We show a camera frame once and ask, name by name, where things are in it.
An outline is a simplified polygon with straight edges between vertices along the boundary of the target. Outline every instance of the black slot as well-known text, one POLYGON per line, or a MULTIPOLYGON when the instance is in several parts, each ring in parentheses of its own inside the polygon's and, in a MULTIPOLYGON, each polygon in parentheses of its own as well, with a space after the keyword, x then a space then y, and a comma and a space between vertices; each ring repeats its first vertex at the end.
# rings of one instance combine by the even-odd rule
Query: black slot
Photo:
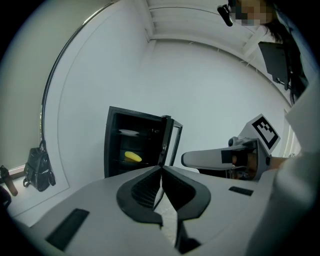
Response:
POLYGON ((242 194, 242 195, 249 196, 249 197, 251 197, 251 195, 254 192, 253 190, 242 188, 242 187, 237 187, 237 186, 232 186, 232 187, 229 188, 229 190, 232 191, 232 192, 236 192, 236 193, 239 193, 239 194, 242 194))
POLYGON ((46 241, 63 251, 81 227, 89 212, 83 209, 74 209, 59 226, 46 238, 46 241))
POLYGON ((193 249, 199 247, 201 243, 199 243, 196 239, 188 237, 185 225, 183 221, 178 222, 175 240, 175 248, 181 253, 185 254, 193 249))

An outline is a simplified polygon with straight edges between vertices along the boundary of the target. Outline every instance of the black rubber pad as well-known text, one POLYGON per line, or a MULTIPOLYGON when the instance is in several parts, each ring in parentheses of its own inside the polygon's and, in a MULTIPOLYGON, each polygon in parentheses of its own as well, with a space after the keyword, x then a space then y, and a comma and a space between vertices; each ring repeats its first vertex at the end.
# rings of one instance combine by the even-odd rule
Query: black rubber pad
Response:
POLYGON ((82 209, 74 209, 60 225, 46 238, 46 241, 63 251, 77 233, 89 212, 82 209))
POLYGON ((251 197, 252 193, 254 192, 253 190, 245 189, 245 188, 241 188, 241 187, 237 187, 237 186, 232 186, 229 188, 229 190, 236 192, 236 193, 239 193, 239 194, 249 196, 249 197, 251 197))

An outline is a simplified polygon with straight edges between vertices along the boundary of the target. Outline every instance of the white plate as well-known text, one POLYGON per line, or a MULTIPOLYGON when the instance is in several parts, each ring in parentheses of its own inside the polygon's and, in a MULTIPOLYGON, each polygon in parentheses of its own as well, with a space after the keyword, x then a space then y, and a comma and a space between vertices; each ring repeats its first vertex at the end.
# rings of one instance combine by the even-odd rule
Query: white plate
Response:
POLYGON ((123 135, 128 135, 128 136, 135 136, 135 135, 139 134, 138 131, 125 130, 125 129, 119 129, 119 132, 121 132, 123 135))

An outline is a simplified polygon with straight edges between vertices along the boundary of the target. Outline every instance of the yellow sponge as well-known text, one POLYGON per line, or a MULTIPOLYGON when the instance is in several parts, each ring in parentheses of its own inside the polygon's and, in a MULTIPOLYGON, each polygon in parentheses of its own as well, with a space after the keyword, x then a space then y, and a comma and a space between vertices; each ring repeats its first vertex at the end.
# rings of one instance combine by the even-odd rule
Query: yellow sponge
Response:
POLYGON ((141 162, 142 161, 142 158, 140 156, 138 156, 137 154, 133 153, 133 152, 125 152, 124 155, 129 158, 129 159, 132 159, 136 162, 141 162))

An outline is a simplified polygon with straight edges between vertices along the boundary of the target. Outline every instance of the white ceiling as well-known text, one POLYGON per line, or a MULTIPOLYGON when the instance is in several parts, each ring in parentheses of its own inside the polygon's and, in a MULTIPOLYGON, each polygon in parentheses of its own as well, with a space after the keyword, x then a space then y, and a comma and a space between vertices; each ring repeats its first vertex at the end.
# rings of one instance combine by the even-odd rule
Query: white ceiling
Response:
MULTIPOLYGON (((150 40, 198 42, 229 52, 250 63, 272 82, 258 43, 273 42, 264 27, 228 27, 217 11, 227 0, 135 0, 150 40)), ((282 85, 275 84, 290 101, 282 85)))

